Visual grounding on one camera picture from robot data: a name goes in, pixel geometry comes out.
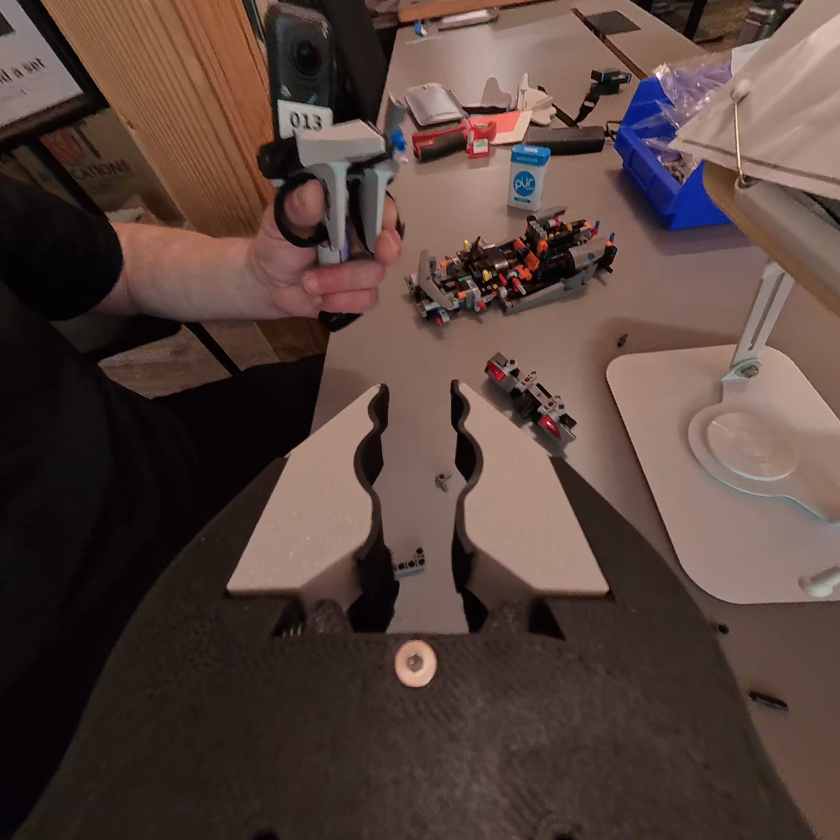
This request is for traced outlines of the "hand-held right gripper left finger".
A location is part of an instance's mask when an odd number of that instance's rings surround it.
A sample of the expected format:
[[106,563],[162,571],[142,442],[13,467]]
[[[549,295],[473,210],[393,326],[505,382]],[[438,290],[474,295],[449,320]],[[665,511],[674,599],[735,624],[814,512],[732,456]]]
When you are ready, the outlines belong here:
[[362,594],[361,562],[382,525],[372,486],[389,396],[385,384],[374,385],[291,450],[227,582],[229,595]]

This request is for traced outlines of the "person's black clothing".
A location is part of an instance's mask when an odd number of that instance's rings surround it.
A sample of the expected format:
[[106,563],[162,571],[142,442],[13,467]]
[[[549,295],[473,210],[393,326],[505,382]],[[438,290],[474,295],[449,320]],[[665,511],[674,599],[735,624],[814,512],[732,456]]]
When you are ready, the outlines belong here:
[[2,838],[56,771],[146,592],[308,436],[323,362],[151,400],[2,289]]

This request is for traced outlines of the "person's left forearm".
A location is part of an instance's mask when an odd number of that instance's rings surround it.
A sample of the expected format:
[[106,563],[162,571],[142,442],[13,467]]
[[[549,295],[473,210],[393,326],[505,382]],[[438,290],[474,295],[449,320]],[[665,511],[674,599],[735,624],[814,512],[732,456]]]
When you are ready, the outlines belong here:
[[1,178],[1,277],[51,321],[88,312],[176,321],[278,314],[249,269],[250,241],[112,224],[36,186]]

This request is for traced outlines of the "cardboard box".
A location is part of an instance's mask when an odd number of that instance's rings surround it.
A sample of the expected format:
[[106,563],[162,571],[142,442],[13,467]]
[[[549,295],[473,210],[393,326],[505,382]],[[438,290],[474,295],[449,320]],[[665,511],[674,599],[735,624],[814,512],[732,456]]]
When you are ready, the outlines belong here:
[[34,112],[2,101],[1,170],[74,206],[186,222],[116,112],[83,97]]

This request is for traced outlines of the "framed tag poster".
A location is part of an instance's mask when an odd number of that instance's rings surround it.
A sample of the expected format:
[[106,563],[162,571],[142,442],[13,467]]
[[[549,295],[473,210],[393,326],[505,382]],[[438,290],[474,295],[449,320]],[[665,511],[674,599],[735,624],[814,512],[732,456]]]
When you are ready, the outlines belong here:
[[42,2],[1,2],[3,151],[108,105]]

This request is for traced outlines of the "clear plastic bags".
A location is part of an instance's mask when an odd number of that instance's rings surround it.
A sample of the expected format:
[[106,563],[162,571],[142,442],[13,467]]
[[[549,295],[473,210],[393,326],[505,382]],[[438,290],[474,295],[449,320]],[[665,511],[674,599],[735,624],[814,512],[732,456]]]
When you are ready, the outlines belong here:
[[663,93],[654,101],[653,116],[638,125],[645,133],[644,144],[680,185],[693,174],[698,162],[691,154],[671,148],[671,141],[731,76],[731,58],[719,54],[678,65],[661,64],[654,70]]

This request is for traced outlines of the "lego car chassis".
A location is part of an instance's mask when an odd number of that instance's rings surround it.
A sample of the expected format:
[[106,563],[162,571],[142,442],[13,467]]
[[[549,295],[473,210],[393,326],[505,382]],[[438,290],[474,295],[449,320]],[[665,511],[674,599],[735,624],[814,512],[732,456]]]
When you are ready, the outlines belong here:
[[462,312],[525,312],[582,293],[593,277],[613,271],[615,235],[600,222],[564,218],[565,207],[529,215],[522,235],[491,244],[465,240],[444,259],[424,251],[405,277],[407,294],[422,320],[448,323]]

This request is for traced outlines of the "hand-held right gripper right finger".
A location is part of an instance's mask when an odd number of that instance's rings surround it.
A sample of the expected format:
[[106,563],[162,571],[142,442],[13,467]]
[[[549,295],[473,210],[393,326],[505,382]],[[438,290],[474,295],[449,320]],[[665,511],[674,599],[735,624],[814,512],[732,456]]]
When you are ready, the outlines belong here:
[[478,600],[600,597],[606,578],[550,455],[467,384],[450,385],[457,593]]

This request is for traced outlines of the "blue storage bin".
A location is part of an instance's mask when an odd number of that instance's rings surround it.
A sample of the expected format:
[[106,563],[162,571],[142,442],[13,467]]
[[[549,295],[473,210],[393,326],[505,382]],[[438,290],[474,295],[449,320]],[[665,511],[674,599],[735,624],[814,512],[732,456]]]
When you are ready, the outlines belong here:
[[668,230],[729,225],[730,219],[710,199],[703,164],[679,182],[659,159],[649,140],[668,144],[676,128],[666,119],[670,105],[656,77],[638,83],[614,140],[623,171]]

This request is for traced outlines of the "silver pouch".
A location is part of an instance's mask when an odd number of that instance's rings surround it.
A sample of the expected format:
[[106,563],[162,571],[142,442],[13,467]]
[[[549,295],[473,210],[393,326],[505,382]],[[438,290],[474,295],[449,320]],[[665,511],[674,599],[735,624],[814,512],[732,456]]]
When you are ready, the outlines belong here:
[[422,130],[467,118],[454,93],[436,82],[408,88],[405,101],[416,126]]

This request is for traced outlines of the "white book stand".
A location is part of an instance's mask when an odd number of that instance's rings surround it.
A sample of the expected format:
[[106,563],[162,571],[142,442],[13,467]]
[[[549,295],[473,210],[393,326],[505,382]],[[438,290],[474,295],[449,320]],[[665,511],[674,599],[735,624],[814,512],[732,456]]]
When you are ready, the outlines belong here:
[[631,353],[606,379],[682,570],[736,605],[838,602],[838,416],[768,345],[794,283],[838,310],[838,211],[771,182],[728,183],[770,254],[733,346]]

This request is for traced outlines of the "red white card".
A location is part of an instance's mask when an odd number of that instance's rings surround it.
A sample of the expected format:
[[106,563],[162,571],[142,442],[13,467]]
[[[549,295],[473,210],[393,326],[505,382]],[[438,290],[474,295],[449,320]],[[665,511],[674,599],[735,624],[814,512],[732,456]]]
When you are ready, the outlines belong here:
[[496,127],[491,145],[513,145],[524,141],[532,117],[532,111],[507,111],[487,116],[487,121]]

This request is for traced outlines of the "wooden desk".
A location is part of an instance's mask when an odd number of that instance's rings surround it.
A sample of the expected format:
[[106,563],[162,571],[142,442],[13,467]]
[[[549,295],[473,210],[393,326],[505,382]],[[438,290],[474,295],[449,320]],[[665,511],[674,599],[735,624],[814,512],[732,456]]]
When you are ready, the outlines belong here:
[[516,7],[533,1],[398,1],[397,17],[402,25],[484,9]]

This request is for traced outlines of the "person's left hand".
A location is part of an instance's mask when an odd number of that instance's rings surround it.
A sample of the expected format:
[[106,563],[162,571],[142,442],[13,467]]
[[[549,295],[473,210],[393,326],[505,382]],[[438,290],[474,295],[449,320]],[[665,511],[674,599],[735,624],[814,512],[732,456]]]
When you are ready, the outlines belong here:
[[316,318],[321,312],[363,314],[380,297],[386,272],[402,253],[403,237],[397,206],[385,198],[381,232],[374,250],[350,232],[350,257],[334,266],[320,266],[314,248],[298,248],[279,231],[273,206],[268,206],[249,251],[248,267],[267,291],[272,318]]

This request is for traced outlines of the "grey lego connector blue pin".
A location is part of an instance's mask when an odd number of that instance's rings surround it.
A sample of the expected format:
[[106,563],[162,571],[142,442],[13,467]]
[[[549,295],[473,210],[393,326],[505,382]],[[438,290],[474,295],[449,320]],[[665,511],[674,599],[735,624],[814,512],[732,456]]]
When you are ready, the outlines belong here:
[[407,142],[403,133],[407,105],[404,100],[388,94],[382,133],[385,140],[385,154],[395,165],[406,163]]

